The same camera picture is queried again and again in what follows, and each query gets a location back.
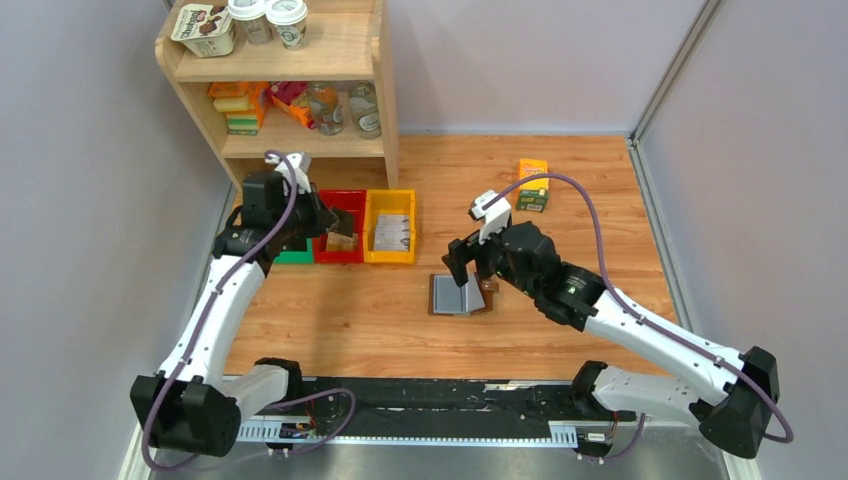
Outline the dark credit card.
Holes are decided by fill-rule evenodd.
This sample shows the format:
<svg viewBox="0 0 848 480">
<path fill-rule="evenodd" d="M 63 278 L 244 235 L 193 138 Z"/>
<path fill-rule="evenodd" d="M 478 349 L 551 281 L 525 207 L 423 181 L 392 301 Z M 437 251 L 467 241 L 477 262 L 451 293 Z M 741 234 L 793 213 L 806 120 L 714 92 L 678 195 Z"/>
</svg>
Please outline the dark credit card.
<svg viewBox="0 0 848 480">
<path fill-rule="evenodd" d="M 352 233 L 356 232 L 356 216 L 353 212 L 339 209 L 337 207 L 333 207 L 331 212 L 335 216 L 335 221 L 329 228 L 328 233 L 333 231 L 350 236 Z"/>
</svg>

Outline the brown leather card holder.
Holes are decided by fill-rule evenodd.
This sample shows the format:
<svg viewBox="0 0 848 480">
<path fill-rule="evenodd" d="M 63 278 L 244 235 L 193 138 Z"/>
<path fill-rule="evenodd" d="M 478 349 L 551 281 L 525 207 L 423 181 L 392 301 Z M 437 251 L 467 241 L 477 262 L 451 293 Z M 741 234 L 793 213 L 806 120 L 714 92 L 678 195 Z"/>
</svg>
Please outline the brown leather card holder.
<svg viewBox="0 0 848 480">
<path fill-rule="evenodd" d="M 491 312 L 499 285 L 477 274 L 458 287 L 449 274 L 432 274 L 429 280 L 428 314 L 432 316 L 471 316 Z"/>
</svg>

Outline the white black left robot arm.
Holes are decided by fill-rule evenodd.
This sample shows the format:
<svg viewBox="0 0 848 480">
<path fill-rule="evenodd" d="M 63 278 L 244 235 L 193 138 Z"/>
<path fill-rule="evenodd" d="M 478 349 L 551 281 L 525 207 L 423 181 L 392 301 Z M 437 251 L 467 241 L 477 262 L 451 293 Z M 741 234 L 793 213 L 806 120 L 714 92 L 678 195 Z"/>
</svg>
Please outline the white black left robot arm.
<svg viewBox="0 0 848 480">
<path fill-rule="evenodd" d="M 269 406 L 285 415 L 306 402 L 296 361 L 264 357 L 235 380 L 224 366 L 248 306 L 291 242 L 338 225 L 315 184 L 276 171 L 249 174 L 212 248 L 209 277 L 185 331 L 155 373 L 136 377 L 130 399 L 148 447 L 224 457 L 241 426 Z"/>
</svg>

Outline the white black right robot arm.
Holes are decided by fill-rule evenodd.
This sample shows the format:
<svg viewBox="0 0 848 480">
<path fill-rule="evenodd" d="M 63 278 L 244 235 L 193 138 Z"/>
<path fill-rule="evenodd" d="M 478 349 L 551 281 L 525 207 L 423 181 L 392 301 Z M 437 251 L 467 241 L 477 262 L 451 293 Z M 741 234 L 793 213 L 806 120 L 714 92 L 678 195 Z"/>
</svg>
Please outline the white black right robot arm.
<svg viewBox="0 0 848 480">
<path fill-rule="evenodd" d="M 566 262 L 551 238 L 530 222 L 483 237 L 455 239 L 442 257 L 454 282 L 496 277 L 522 292 L 549 320 L 623 346 L 666 371 L 627 372 L 588 361 L 570 392 L 573 410 L 592 419 L 631 411 L 696 427 L 719 449 L 753 459 L 780 396 L 778 364 L 768 350 L 745 352 L 701 338 L 639 305 L 601 275 Z"/>
</svg>

